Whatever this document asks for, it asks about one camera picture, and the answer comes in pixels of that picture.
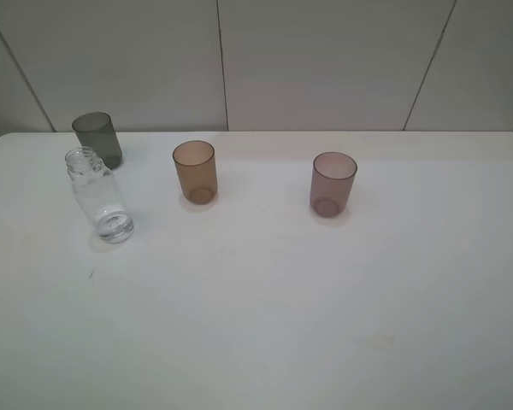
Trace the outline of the clear plastic water bottle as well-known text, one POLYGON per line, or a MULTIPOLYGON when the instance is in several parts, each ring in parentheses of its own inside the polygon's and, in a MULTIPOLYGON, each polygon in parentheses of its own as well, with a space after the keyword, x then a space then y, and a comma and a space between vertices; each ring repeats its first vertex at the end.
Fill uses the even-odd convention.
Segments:
POLYGON ((71 149, 65 155, 72 192, 97 238, 105 243, 123 243, 134 232, 115 175, 89 147, 71 149))

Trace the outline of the brown translucent cup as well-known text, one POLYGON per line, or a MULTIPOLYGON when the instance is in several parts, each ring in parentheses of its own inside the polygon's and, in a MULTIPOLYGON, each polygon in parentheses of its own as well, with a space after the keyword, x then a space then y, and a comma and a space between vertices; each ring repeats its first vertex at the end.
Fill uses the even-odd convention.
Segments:
POLYGON ((202 140, 187 141, 172 157, 185 199, 196 205, 211 202, 218 191, 215 148, 202 140))

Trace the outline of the pink translucent cup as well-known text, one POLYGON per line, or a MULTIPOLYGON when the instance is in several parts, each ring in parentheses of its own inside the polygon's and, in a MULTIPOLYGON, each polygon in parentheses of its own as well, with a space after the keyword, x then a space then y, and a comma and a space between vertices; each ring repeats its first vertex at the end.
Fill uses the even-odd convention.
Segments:
POLYGON ((357 175, 357 163, 341 152, 323 152, 313 160, 310 206, 322 218, 344 212, 357 175))

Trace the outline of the grey translucent cup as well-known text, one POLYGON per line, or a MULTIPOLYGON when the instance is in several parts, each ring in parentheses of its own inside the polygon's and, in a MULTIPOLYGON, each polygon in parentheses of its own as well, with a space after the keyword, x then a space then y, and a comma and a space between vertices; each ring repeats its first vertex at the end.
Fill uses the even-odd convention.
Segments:
POLYGON ((121 146, 107 113, 83 114, 73 121, 72 128, 80 144, 92 148, 109 169, 114 170, 121 165, 121 146))

